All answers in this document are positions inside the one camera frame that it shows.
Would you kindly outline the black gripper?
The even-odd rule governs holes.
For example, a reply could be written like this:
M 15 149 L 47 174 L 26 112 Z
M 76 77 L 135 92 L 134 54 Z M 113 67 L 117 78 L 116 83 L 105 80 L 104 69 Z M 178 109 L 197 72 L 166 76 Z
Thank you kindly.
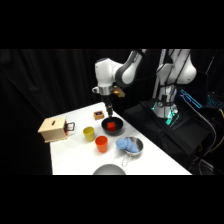
M 112 117 L 113 116 L 112 96 L 111 95 L 102 95 L 101 100 L 106 106 L 106 111 L 107 111 L 108 117 Z

